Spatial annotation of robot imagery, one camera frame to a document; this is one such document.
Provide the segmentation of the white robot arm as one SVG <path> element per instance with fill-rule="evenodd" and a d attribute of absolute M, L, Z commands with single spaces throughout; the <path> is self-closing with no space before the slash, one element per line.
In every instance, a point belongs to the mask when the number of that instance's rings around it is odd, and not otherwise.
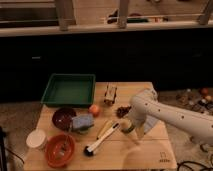
<path fill-rule="evenodd" d="M 151 120 L 161 120 L 213 146 L 212 116 L 160 103 L 153 88 L 134 95 L 130 106 L 127 118 L 135 127 L 143 124 L 145 132 L 152 129 L 148 125 Z"/>

